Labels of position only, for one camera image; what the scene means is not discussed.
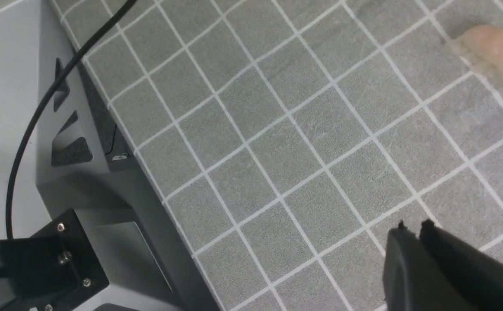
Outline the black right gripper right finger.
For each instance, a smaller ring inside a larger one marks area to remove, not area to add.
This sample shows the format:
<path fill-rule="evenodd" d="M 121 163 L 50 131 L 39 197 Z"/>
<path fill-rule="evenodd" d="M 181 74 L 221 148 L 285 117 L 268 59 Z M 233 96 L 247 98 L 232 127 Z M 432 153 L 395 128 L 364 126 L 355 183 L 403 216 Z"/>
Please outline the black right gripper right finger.
<path fill-rule="evenodd" d="M 503 311 L 503 263 L 425 220 L 420 242 L 455 291 L 478 311 Z"/>

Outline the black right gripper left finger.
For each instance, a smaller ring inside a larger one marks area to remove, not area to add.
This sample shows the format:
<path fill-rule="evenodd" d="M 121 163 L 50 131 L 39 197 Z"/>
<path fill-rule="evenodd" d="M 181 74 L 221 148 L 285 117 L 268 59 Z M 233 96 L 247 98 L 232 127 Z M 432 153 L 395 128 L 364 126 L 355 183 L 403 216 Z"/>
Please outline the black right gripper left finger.
<path fill-rule="evenodd" d="M 451 286 L 420 240 L 400 221 L 388 231 L 383 290 L 388 311 L 476 311 Z"/>

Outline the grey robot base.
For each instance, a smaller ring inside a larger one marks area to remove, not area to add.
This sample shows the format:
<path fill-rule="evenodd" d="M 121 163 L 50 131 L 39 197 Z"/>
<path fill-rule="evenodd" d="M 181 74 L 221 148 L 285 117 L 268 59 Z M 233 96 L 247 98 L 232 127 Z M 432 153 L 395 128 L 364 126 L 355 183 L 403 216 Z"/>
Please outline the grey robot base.
<path fill-rule="evenodd" d="M 44 0 L 0 0 L 0 240 L 29 238 L 67 210 L 109 286 L 74 311 L 218 311 L 135 160 L 108 162 L 77 63 L 134 5 L 74 52 Z"/>

